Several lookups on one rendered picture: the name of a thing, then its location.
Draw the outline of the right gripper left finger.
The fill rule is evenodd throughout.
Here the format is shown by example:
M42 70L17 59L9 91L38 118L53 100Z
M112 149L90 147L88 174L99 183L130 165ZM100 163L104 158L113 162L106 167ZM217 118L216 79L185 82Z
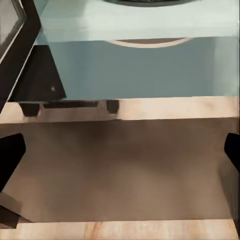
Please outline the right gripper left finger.
M0 193L26 152L22 133L0 138Z

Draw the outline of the microwave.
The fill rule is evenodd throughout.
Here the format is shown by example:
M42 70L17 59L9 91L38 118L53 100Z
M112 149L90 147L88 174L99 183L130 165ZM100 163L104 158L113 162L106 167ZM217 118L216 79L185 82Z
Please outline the microwave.
M0 114L39 34L240 26L240 0L0 0Z

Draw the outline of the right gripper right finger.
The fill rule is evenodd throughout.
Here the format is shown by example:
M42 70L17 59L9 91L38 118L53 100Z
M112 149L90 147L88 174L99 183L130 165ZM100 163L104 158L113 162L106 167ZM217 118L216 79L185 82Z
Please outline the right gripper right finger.
M240 173L240 135L229 132L225 141L224 151Z

